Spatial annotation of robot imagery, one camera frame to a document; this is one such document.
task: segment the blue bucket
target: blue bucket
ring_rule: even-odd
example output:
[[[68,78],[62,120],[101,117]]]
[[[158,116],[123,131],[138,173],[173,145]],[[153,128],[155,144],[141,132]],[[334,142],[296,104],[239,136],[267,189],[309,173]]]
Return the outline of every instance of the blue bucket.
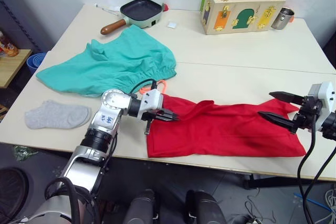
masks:
[[[30,73],[35,73],[36,69],[41,65],[44,57],[46,56],[45,52],[41,52],[39,54],[35,54],[30,56],[27,59],[27,66],[29,68]]]

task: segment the wooden box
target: wooden box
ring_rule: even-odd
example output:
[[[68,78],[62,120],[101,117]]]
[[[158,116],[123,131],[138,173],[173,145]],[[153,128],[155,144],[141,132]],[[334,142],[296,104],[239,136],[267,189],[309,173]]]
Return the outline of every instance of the wooden box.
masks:
[[[285,0],[205,0],[201,20],[205,34],[266,31]]]

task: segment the red cloth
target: red cloth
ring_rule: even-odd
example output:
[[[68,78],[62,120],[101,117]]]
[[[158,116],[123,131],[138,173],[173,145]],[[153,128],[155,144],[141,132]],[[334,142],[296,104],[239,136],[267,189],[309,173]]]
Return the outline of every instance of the red cloth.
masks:
[[[215,105],[214,101],[196,104],[164,95],[163,106],[177,113],[180,121],[153,121],[147,136],[148,157],[297,157],[306,153],[296,135],[257,113],[269,111],[288,118],[288,113],[298,110],[276,99],[260,105]]]

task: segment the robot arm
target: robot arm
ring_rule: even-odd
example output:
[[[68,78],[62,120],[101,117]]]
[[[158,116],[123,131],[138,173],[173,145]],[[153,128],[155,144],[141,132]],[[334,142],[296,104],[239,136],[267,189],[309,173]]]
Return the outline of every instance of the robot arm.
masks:
[[[331,82],[312,85],[308,95],[304,97],[282,91],[271,92],[270,95],[280,101],[300,105],[301,108],[293,120],[271,112],[260,111],[259,114],[267,121],[287,128],[291,133],[296,133],[298,128],[311,130],[315,116],[315,129],[322,132],[323,137],[336,140],[336,114],[332,112],[335,92]]]
[[[88,203],[87,198],[93,198],[105,173],[108,157],[113,148],[113,141],[122,115],[129,115],[147,121],[145,134],[149,133],[152,120],[178,120],[173,112],[162,108],[163,95],[157,89],[152,89],[137,99],[135,94],[126,94],[117,89],[104,92],[101,107],[94,115],[84,139],[76,147],[68,161],[61,178],[70,180],[77,193],[82,192],[87,197],[78,197],[80,222]],[[58,190],[30,217],[28,224],[38,223],[74,223],[71,214],[70,192],[64,188],[64,183],[58,181]]]

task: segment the metal cup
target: metal cup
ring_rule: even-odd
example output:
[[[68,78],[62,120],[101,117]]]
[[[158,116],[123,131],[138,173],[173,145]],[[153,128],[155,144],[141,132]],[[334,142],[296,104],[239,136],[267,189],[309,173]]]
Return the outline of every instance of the metal cup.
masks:
[[[272,27],[277,30],[282,30],[294,16],[294,12],[289,8],[282,8],[278,17],[274,20]]]

